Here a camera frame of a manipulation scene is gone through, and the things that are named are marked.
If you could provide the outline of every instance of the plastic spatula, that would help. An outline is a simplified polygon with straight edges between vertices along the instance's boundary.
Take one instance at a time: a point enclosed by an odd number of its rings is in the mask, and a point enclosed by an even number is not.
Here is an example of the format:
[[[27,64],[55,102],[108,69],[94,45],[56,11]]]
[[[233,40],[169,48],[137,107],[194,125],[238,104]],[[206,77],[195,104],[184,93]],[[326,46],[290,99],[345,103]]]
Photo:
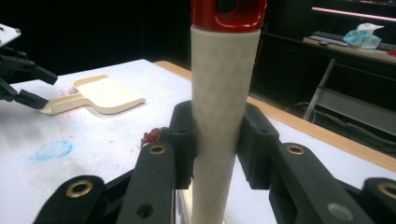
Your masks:
[[[73,87],[78,91],[77,93],[49,100],[40,112],[55,115],[80,106],[90,105],[102,114],[117,114],[146,101],[126,90],[107,75],[76,80]]]

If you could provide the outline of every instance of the dark background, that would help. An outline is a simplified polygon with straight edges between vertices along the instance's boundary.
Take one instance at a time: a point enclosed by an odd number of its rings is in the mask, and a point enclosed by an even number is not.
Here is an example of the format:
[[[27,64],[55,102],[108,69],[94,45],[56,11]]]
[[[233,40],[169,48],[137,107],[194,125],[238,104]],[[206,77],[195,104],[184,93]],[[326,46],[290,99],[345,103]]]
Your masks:
[[[137,59],[190,61],[190,1],[4,1],[8,47],[56,75]]]

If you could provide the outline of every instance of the blue stain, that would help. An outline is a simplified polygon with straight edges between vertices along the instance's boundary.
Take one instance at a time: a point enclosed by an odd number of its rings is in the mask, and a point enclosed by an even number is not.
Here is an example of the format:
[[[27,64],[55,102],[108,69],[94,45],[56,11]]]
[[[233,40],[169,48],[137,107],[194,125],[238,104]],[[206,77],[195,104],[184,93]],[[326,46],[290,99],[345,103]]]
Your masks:
[[[55,141],[47,143],[38,149],[35,158],[40,161],[47,161],[66,156],[73,149],[73,145],[66,141]]]

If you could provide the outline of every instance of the red metal fitting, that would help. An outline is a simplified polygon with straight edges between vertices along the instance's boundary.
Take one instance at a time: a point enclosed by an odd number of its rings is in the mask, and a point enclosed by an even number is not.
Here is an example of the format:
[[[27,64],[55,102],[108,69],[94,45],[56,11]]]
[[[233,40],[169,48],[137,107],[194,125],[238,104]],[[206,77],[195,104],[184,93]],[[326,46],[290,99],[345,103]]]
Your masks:
[[[218,13],[217,0],[191,0],[191,23],[209,31],[242,33],[262,27],[267,0],[237,0],[231,12]]]

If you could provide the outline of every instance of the screw hole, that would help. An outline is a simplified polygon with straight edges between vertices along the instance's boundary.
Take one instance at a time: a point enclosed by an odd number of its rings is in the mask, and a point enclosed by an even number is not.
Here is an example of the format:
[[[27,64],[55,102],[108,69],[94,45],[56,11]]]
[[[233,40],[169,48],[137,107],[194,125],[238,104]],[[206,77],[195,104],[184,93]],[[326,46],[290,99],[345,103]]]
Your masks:
[[[297,146],[290,146],[287,147],[287,150],[289,153],[294,154],[294,155],[303,155],[305,153],[305,151]]]
[[[165,152],[165,147],[163,147],[163,146],[153,146],[148,151],[151,154],[162,154],[162,153]]]
[[[154,208],[152,207],[151,204],[148,203],[144,203],[140,205],[136,210],[137,215],[140,216],[141,218],[150,217],[153,212],[154,212]]]
[[[392,183],[382,183],[378,185],[379,190],[388,195],[390,198],[396,199],[396,185]]]
[[[69,186],[66,195],[70,198],[78,198],[89,193],[92,188],[93,188],[93,184],[91,181],[79,180]]]

